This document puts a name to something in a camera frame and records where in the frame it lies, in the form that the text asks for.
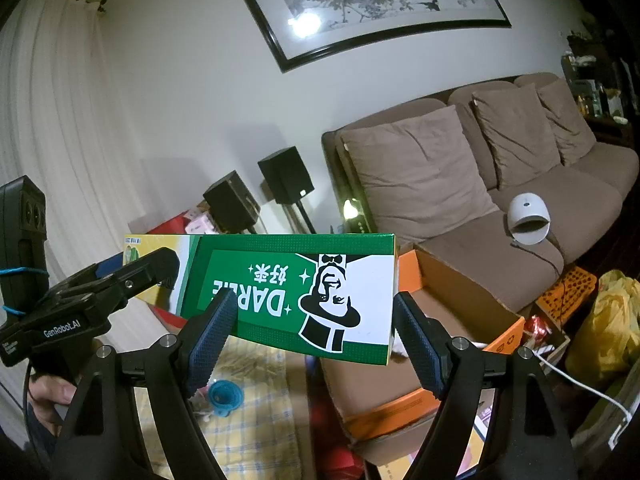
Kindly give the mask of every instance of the toothpaste box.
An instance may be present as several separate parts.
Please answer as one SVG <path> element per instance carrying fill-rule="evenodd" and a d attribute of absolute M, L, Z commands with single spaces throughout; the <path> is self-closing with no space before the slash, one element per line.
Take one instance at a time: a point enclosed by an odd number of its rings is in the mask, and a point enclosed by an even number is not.
<path fill-rule="evenodd" d="M 385 365 L 397 289 L 392 234 L 129 235 L 124 263 L 169 247 L 174 290 L 138 297 L 189 318 L 223 287 L 238 295 L 233 335 L 303 354 Z"/>

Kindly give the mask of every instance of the white device on sofa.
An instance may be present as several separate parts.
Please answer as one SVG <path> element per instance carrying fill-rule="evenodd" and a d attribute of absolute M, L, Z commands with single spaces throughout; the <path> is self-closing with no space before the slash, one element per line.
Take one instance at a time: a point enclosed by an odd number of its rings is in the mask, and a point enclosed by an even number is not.
<path fill-rule="evenodd" d="M 534 193 L 521 193 L 509 204 L 507 227 L 514 240 L 535 245 L 549 233 L 551 218 L 544 200 Z"/>

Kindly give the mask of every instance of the orange plastic basket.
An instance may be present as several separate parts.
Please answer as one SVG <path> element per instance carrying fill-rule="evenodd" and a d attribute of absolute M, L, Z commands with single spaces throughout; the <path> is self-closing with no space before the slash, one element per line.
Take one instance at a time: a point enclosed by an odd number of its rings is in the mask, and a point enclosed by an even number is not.
<path fill-rule="evenodd" d="M 595 290 L 598 279 L 578 266 L 569 267 L 536 303 L 562 326 Z"/>

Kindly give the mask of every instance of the textured gripper pad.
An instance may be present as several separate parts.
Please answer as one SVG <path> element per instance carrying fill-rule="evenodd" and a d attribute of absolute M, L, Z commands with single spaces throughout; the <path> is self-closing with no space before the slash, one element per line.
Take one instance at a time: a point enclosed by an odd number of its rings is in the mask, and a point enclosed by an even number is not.
<path fill-rule="evenodd" d="M 207 385 L 237 318 L 236 294 L 230 288 L 221 288 L 206 311 L 192 317 L 180 332 L 183 341 L 180 351 L 188 352 L 184 380 L 188 396 Z"/>
<path fill-rule="evenodd" d="M 448 368 L 446 340 L 449 334 L 439 321 L 423 314 L 408 292 L 399 292 L 394 297 L 393 319 L 420 386 L 439 399 L 449 373 L 448 369 L 443 369 L 443 364 Z"/>

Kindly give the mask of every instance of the white wall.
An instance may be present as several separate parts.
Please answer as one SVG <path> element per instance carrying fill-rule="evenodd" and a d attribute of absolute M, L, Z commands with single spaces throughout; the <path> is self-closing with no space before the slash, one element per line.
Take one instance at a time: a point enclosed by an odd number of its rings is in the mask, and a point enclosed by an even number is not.
<path fill-rule="evenodd" d="M 261 204 L 256 161 L 296 145 L 316 190 L 319 232 L 339 224 L 320 137 L 357 118 L 469 82 L 552 71 L 578 0 L 499 0 L 513 28 L 429 32 L 356 48 L 281 73 L 243 0 L 109 0 L 107 55 L 137 130 L 141 164 L 167 217 L 237 170 Z M 270 233 L 289 232 L 263 207 Z"/>

